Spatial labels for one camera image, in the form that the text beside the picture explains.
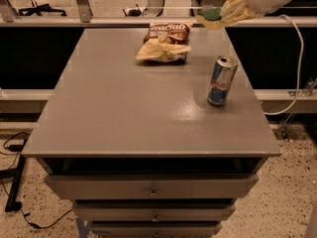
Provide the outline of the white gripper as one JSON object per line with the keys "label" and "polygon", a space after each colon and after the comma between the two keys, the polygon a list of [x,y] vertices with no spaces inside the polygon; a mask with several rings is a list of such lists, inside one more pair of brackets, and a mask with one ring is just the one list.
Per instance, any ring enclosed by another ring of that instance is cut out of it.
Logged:
{"label": "white gripper", "polygon": [[221,8],[223,26],[234,26],[240,21],[258,18],[278,10],[290,0],[227,0]]}

